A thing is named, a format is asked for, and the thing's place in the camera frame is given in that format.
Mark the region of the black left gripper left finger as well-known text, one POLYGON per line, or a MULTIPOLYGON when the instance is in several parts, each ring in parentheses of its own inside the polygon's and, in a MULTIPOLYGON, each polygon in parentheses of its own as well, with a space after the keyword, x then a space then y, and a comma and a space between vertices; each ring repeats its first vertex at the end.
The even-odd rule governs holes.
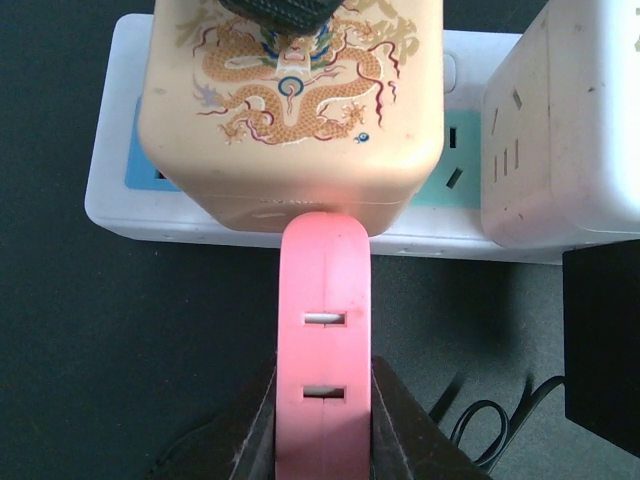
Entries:
POLYGON ((224 408, 176 440, 149 479, 273 479, 276 357, 224 408))

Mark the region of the beige dragon cube socket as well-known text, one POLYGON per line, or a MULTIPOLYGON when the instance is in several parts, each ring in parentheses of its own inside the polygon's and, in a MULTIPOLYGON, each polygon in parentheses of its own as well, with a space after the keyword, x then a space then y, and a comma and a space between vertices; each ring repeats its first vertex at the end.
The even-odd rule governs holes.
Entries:
POLYGON ((249 228, 244 198, 300 196, 311 208, 297 216, 342 213, 381 234, 443 151, 443 13, 439 1, 343 1, 293 36, 219 1, 159 1, 141 148, 229 229, 249 228))

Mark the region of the white power strip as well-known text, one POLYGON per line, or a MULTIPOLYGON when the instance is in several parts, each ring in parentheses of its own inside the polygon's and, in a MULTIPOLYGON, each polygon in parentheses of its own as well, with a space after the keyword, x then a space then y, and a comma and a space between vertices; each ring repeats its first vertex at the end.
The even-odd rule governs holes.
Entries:
MULTIPOLYGON (((128 14, 114 28, 85 193, 96 225, 134 240, 276 248, 308 199, 244 198, 249 228, 221 225, 155 169, 137 129, 152 32, 148 14, 128 14)), ((480 107, 490 76, 517 43, 513 33, 444 33, 445 142, 442 157, 395 223, 372 239, 377 255, 558 265, 558 247, 507 249, 484 233, 480 218, 480 107)))

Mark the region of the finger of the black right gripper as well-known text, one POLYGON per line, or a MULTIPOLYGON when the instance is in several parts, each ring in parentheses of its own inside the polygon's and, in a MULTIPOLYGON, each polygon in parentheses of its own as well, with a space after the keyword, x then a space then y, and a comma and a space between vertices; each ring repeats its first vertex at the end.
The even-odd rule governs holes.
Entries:
POLYGON ((278 34, 316 33, 340 7, 340 0, 220 0, 230 12, 278 34))

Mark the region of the pink plug adapter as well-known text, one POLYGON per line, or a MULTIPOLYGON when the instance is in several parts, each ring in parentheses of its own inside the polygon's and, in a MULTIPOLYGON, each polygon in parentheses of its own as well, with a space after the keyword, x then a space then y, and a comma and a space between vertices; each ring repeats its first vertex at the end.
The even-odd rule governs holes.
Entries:
POLYGON ((350 216, 307 213, 283 233, 275 410, 276 478, 368 478, 371 254, 350 216))

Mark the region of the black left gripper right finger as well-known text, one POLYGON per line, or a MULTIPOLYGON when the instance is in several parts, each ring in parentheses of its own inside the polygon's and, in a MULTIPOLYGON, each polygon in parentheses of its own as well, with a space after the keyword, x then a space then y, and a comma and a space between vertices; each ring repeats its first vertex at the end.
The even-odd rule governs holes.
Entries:
POLYGON ((442 433, 391 365, 372 358, 372 479, 481 480, 489 475, 442 433))

